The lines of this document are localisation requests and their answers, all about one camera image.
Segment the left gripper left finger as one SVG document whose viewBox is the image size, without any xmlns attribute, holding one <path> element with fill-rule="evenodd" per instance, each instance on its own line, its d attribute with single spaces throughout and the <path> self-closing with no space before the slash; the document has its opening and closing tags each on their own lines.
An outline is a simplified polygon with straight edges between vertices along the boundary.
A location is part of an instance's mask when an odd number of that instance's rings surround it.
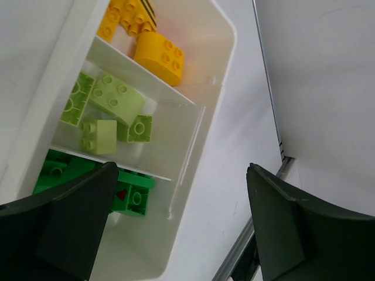
<svg viewBox="0 0 375 281">
<path fill-rule="evenodd" d="M 117 179 L 107 162 L 1 205 L 1 280 L 89 280 Z"/>
</svg>

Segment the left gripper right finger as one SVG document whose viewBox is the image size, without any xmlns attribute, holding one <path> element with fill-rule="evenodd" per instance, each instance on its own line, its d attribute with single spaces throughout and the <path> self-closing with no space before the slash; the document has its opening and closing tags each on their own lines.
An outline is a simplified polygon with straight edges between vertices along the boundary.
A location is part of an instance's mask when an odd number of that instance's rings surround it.
<svg viewBox="0 0 375 281">
<path fill-rule="evenodd" d="M 374 217 L 317 198 L 257 164 L 247 188 L 264 280 L 374 280 Z"/>
</svg>

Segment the dark green sloped brick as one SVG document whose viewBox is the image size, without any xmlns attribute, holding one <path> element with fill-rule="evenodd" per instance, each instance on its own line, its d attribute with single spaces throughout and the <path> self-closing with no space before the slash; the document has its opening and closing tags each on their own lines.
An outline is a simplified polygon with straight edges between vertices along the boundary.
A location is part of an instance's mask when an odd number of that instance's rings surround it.
<svg viewBox="0 0 375 281">
<path fill-rule="evenodd" d="M 49 149 L 32 194 L 75 179 L 96 165 L 93 160 Z"/>
</svg>

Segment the light green bottom brick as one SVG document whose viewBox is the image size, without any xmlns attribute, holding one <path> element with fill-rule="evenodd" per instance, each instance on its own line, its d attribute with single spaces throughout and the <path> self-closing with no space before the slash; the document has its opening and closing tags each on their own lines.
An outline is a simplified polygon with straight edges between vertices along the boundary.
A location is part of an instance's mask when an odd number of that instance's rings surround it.
<svg viewBox="0 0 375 281">
<path fill-rule="evenodd" d="M 110 119 L 85 119 L 80 124 L 82 149 L 95 155 L 117 152 L 117 121 Z"/>
</svg>

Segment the light green base brick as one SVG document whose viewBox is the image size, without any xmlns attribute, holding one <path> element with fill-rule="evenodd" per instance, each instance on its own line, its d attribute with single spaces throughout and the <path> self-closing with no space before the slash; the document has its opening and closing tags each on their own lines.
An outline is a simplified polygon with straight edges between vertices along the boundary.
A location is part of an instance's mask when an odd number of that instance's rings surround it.
<svg viewBox="0 0 375 281">
<path fill-rule="evenodd" d="M 60 120 L 72 126 L 78 126 L 90 98 L 96 79 L 80 72 L 74 83 Z"/>
</svg>

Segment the small yellow lego brick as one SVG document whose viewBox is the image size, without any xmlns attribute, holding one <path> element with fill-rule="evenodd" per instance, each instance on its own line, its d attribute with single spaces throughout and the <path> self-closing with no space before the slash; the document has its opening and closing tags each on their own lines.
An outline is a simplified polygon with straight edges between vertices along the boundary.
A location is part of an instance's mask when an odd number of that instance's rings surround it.
<svg viewBox="0 0 375 281">
<path fill-rule="evenodd" d="M 137 37 L 142 32 L 156 32 L 154 4 L 149 0 L 127 0 L 122 6 L 120 25 L 128 35 Z"/>
</svg>

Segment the dark green base brick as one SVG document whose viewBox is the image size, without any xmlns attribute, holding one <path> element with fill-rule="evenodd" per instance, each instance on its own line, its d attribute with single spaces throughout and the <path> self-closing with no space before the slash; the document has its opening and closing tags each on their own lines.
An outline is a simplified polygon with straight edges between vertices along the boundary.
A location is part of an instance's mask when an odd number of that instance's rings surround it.
<svg viewBox="0 0 375 281">
<path fill-rule="evenodd" d="M 149 176 L 120 170 L 111 211 L 134 217 L 146 216 L 149 192 L 155 180 Z"/>
</svg>

